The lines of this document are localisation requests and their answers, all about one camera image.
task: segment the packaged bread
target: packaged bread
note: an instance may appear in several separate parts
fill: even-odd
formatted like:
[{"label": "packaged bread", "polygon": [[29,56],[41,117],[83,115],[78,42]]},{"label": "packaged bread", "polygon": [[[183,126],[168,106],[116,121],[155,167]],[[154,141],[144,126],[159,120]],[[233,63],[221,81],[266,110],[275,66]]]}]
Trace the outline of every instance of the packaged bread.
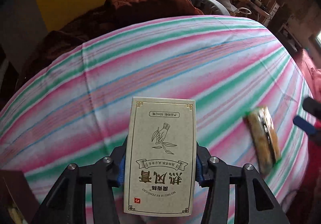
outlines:
[{"label": "packaged bread", "polygon": [[264,106],[248,113],[247,119],[256,148],[260,172],[266,175],[281,158],[278,136],[274,130],[271,115],[268,108]]}]

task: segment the metal screw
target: metal screw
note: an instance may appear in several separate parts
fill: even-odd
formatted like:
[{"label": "metal screw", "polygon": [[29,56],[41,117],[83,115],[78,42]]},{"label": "metal screw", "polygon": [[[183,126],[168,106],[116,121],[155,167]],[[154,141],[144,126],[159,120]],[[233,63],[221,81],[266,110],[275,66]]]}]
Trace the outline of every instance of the metal screw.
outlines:
[{"label": "metal screw", "polygon": [[248,171],[252,171],[252,170],[254,169],[254,167],[253,167],[252,164],[247,163],[247,164],[245,165],[245,169],[247,169]]},{"label": "metal screw", "polygon": [[111,163],[112,159],[111,159],[110,157],[104,157],[104,158],[102,159],[102,161],[103,161],[104,163]]},{"label": "metal screw", "polygon": [[210,162],[212,163],[218,163],[219,162],[219,159],[217,157],[211,157],[210,158]]},{"label": "metal screw", "polygon": [[71,163],[71,164],[68,165],[68,170],[74,170],[74,169],[76,169],[76,167],[77,167],[76,164]]}]

